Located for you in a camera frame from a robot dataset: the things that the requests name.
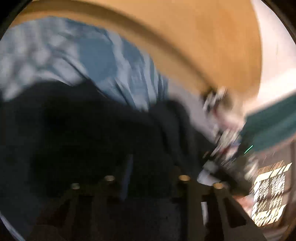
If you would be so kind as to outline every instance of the green led light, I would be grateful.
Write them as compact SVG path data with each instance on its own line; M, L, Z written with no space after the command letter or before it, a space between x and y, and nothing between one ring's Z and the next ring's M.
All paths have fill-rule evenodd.
M250 150L252 147L253 147L253 145L251 145L251 146L250 146L250 147L244 152L244 154L246 154L247 151Z

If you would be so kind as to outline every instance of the teal curtain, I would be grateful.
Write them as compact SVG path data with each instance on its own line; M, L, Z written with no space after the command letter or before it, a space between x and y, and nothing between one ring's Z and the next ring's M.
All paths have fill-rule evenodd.
M262 151L296 133L296 95L247 117L242 144Z

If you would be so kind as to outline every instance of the white wall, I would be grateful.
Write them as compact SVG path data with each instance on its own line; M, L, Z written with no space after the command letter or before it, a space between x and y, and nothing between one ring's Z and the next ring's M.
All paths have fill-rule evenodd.
M262 72L257 98L244 103L254 113L296 92L296 45L285 26L261 0L251 0L262 44Z

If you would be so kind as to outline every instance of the black fabric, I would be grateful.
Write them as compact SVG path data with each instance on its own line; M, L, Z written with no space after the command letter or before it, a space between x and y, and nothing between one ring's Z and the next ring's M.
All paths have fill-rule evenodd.
M50 198L71 183L97 183L130 154L128 196L161 198L171 195L175 164L197 178L201 156L214 148L178 102L137 111L101 95L91 80L37 83L2 103L0 124L0 210L24 236Z

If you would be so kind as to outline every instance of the blue fabric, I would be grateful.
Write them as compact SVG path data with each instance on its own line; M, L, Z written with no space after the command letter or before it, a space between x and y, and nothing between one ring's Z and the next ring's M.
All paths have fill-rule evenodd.
M73 20L48 17L10 28L0 41L0 87L4 100L36 81L69 85L90 77L111 98L138 109L164 100L168 80L150 56L117 33Z

